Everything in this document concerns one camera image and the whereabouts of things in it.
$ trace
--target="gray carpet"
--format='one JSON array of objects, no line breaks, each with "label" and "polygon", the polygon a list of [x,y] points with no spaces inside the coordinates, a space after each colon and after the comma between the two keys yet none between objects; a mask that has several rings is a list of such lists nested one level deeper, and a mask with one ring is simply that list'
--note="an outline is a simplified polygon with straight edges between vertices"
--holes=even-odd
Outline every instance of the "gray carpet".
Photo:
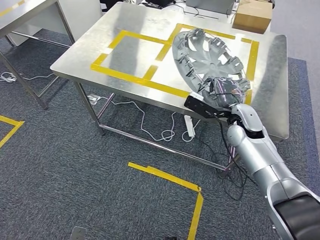
[{"label": "gray carpet", "polygon": [[[42,37],[51,34],[45,31]],[[60,35],[51,39],[66,42]],[[50,74],[49,66],[63,50],[28,40],[6,55],[26,77]],[[277,144],[288,166],[303,183],[319,193],[319,163],[305,61],[289,59],[290,137]],[[0,72],[6,71],[0,64]],[[48,83],[32,80],[39,89]],[[107,96],[88,88],[88,93]],[[25,123],[0,149],[0,239],[69,239],[75,226],[87,228],[90,240],[186,239],[197,194],[156,176],[128,167],[128,162],[152,166],[202,188],[204,197],[196,239],[272,240],[263,200],[248,182],[240,201],[228,197],[211,167],[128,139],[98,133],[70,81],[59,80],[41,109],[19,83],[0,82],[0,115]],[[115,101],[128,99],[117,96]],[[99,102],[95,109],[99,109]],[[171,112],[137,104],[146,111],[145,128],[160,136],[171,126]],[[142,114],[131,105],[110,106],[103,122],[148,138],[140,130]],[[211,159],[198,139],[185,143],[183,117],[174,116],[176,137],[163,143]],[[7,132],[0,125],[0,136]],[[225,153],[217,125],[201,122],[198,137],[215,152]],[[217,155],[219,163],[225,162]],[[238,194],[232,189],[232,194]]]}]

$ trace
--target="cardboard box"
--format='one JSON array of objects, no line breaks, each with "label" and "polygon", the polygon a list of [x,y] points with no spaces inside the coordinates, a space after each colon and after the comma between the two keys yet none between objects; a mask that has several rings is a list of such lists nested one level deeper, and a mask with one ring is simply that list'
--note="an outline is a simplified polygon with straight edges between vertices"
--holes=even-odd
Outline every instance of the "cardboard box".
[{"label": "cardboard box", "polygon": [[263,34],[272,17],[272,4],[257,0],[240,0],[234,17],[234,29]]}]

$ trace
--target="yellow floor tape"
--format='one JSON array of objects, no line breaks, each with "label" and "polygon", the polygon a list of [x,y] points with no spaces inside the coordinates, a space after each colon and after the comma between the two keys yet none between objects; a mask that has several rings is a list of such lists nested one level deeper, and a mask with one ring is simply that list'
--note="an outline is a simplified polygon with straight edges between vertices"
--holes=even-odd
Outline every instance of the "yellow floor tape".
[{"label": "yellow floor tape", "polygon": [[5,116],[0,115],[0,122],[4,122],[6,124],[14,125],[14,127],[8,132],[4,139],[0,141],[0,148],[5,144],[8,140],[9,140],[12,135],[14,135],[17,130],[21,127],[24,121],[16,121],[13,119],[10,119]]},{"label": "yellow floor tape", "polygon": [[179,184],[180,186],[183,186],[185,188],[191,189],[195,192],[198,192],[198,197],[196,198],[195,206],[194,207],[193,216],[191,221],[190,228],[189,230],[187,240],[194,240],[195,239],[195,234],[197,233],[198,224],[199,223],[200,214],[202,213],[202,203],[204,202],[204,198],[202,197],[201,191],[202,188],[195,185],[194,183],[191,183],[189,181],[186,181],[179,177],[176,177],[171,174],[168,174],[164,171],[161,171],[152,166],[140,166],[133,162],[128,162],[128,167],[140,170],[143,172],[152,174],[157,177],[169,180],[173,183]]}]

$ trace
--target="stainless steel table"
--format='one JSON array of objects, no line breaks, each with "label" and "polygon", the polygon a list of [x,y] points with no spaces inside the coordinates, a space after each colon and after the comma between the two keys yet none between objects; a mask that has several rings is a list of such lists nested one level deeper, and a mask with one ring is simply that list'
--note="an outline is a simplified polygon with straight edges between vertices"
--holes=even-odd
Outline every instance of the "stainless steel table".
[{"label": "stainless steel table", "polygon": [[[287,39],[232,29],[229,24],[186,16],[174,11],[118,3],[73,44],[51,69],[75,82],[92,118],[103,129],[188,157],[222,170],[226,167],[164,147],[100,122],[114,93],[180,114],[200,118],[183,106],[191,91],[174,62],[171,43],[183,30],[202,28],[219,36],[245,65],[252,90],[246,102],[254,106],[266,129],[280,141],[288,137]],[[114,92],[96,115],[82,84]]]},{"label": "stainless steel table", "polygon": [[[29,36],[14,31],[15,29],[24,24],[25,22],[29,21],[36,16],[39,12],[53,4],[55,4],[57,6],[60,16],[61,17],[62,22],[63,23],[71,42],[74,43],[75,39],[71,33],[70,28],[68,26],[68,23],[66,22],[65,16],[61,10],[61,7],[59,4],[58,0],[2,0],[0,4],[0,38],[6,36],[9,33],[14,33],[26,38],[53,44],[59,47],[69,48],[69,46],[58,42],[35,36]],[[1,52],[1,49],[0,61],[2,61],[11,73],[15,75],[17,77],[17,80],[21,83],[27,92],[33,96],[39,105],[41,105],[44,109],[47,109],[48,107],[42,99],[41,99],[41,97],[58,79],[58,76],[55,77],[54,79],[48,83],[47,86],[45,86],[40,93],[37,94],[30,87],[28,81],[21,77],[11,63],[10,63],[7,58],[5,58],[5,55]]]}]

